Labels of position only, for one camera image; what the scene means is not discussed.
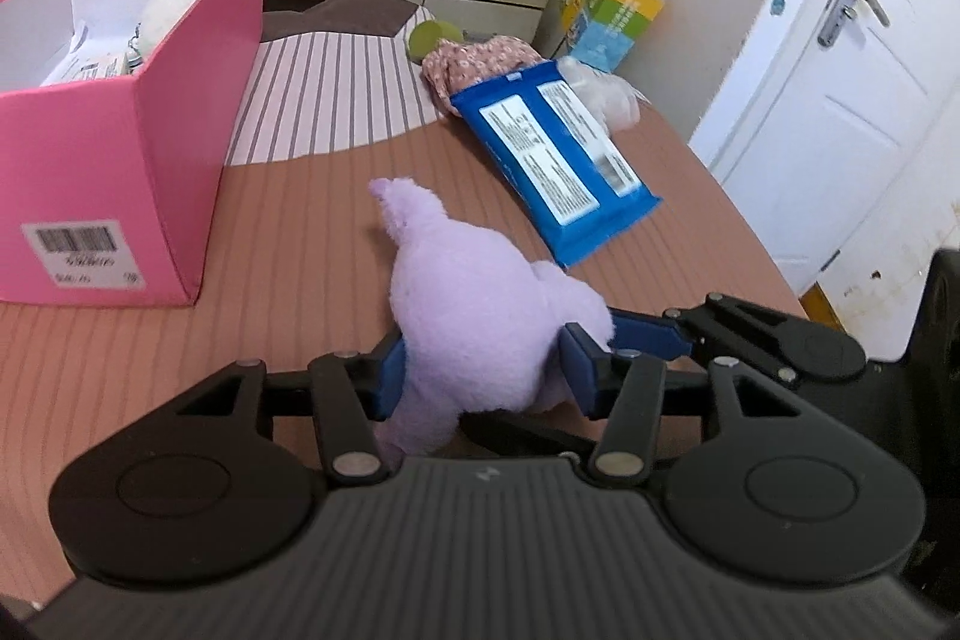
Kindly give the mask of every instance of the screw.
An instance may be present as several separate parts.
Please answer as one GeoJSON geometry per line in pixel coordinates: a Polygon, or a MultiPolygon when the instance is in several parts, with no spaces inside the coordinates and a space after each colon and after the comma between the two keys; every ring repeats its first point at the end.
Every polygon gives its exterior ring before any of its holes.
{"type": "Polygon", "coordinates": [[[611,451],[597,456],[596,468],[608,477],[634,477],[643,472],[643,459],[635,453],[611,451]]]}
{"type": "Polygon", "coordinates": [[[380,459],[373,453],[348,451],[333,459],[333,471],[343,477],[370,477],[380,468],[380,459]]]}

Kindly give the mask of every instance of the door lock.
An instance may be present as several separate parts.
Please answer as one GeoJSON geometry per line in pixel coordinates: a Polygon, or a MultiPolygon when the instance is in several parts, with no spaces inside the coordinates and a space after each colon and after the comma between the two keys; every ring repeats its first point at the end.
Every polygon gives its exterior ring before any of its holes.
{"type": "Polygon", "coordinates": [[[822,47],[826,47],[827,49],[833,47],[840,37],[840,31],[843,30],[843,26],[846,25],[847,21],[856,20],[856,3],[858,1],[866,1],[867,6],[869,6],[872,13],[877,16],[880,24],[884,28],[890,28],[890,16],[883,9],[879,0],[830,0],[827,5],[827,10],[829,11],[827,12],[827,21],[824,23],[824,27],[817,37],[817,41],[822,47]]]}

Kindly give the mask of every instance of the pink storage box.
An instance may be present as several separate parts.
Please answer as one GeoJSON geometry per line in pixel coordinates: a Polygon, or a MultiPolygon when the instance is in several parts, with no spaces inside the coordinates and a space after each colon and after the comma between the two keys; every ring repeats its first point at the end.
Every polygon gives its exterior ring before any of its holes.
{"type": "Polygon", "coordinates": [[[0,300],[196,300],[263,0],[198,0],[132,76],[44,87],[124,52],[147,0],[0,0],[0,300]]]}

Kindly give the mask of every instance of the blue package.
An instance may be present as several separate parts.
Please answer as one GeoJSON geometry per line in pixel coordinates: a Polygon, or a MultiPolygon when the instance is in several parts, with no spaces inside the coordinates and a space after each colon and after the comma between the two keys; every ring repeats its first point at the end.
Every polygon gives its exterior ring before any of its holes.
{"type": "Polygon", "coordinates": [[[490,150],[564,268],[661,202],[554,61],[488,79],[450,101],[490,150]]]}

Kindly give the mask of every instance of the purple plush toy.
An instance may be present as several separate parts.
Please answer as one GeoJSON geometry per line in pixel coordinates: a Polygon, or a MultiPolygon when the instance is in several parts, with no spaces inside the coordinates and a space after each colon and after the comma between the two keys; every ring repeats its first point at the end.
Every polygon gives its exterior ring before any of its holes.
{"type": "Polygon", "coordinates": [[[453,437],[460,413],[549,410],[571,398],[550,362],[563,324],[613,338],[603,298],[553,263],[529,263],[491,229],[450,220],[413,180],[373,180],[397,243],[390,306],[407,346],[403,396],[381,443],[422,455],[453,437]]]}

